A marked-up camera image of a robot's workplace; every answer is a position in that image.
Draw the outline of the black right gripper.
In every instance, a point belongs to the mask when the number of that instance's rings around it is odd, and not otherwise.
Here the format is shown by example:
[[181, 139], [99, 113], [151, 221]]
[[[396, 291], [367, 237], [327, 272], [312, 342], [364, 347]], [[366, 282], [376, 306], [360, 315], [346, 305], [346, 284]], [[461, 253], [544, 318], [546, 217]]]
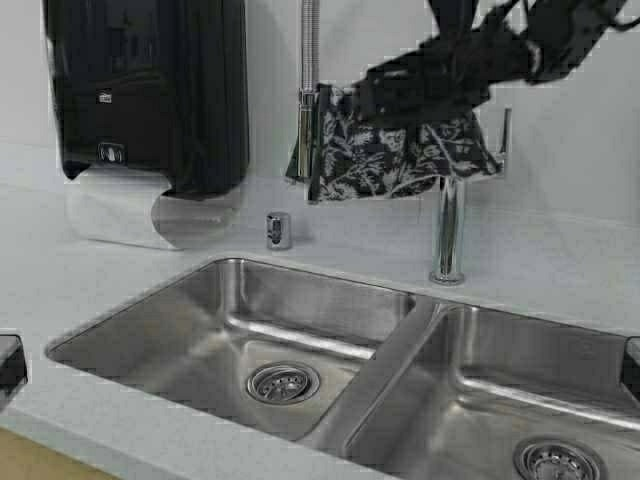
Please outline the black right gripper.
[[488, 102], [494, 85], [529, 74], [530, 47], [510, 30], [437, 36], [368, 69], [353, 85], [354, 114], [384, 128], [449, 120]]

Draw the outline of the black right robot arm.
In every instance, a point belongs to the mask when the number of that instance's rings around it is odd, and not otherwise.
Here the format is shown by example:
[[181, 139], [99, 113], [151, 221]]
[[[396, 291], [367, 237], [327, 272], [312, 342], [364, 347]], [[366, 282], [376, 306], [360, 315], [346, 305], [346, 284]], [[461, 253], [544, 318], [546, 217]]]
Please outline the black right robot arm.
[[515, 5], [499, 3], [476, 23], [475, 1], [430, 2], [437, 34], [367, 70], [353, 86], [357, 119], [391, 128], [462, 116], [494, 85], [566, 78], [606, 31], [639, 25], [619, 20], [622, 1], [524, 1], [525, 27], [516, 31], [507, 20]]

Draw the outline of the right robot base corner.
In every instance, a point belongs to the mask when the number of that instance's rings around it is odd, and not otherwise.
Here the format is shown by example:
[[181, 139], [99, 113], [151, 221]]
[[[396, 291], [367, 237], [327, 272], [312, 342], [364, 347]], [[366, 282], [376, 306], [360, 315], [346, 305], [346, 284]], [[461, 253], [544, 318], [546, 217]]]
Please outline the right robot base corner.
[[626, 342], [621, 369], [621, 383], [636, 399], [640, 393], [639, 338], [631, 337]]

